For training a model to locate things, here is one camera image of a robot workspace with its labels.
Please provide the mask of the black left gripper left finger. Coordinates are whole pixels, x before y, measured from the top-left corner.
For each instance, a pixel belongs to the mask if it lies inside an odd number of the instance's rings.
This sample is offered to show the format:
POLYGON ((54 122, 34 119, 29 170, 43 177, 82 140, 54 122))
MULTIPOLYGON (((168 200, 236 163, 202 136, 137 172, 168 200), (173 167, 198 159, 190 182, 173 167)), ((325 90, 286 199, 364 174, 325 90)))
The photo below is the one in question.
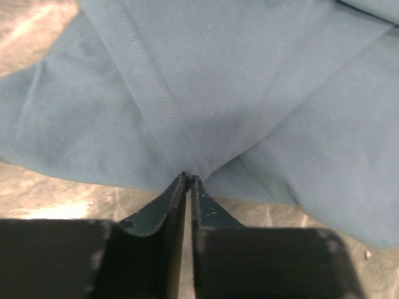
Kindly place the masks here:
POLYGON ((177 298, 187 176, 115 222, 2 219, 2 298, 177 298))

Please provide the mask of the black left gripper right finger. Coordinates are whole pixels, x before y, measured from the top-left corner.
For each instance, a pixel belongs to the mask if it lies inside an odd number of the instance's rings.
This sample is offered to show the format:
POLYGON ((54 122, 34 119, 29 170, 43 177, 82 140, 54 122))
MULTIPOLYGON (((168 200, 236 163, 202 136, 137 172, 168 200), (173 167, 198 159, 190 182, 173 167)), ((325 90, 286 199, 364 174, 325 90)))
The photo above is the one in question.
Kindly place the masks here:
POLYGON ((343 240, 322 228, 248 227, 191 181, 197 298, 364 298, 343 240))

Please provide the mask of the grey-blue t shirt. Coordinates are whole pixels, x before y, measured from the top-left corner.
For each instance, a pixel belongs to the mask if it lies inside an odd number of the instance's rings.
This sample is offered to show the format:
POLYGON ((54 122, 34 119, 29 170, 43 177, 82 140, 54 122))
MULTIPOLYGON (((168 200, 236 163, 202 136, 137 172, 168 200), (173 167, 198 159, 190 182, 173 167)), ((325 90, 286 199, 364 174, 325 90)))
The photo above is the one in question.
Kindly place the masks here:
POLYGON ((81 1, 1 79, 1 159, 48 176, 298 204, 398 245, 397 1, 81 1))

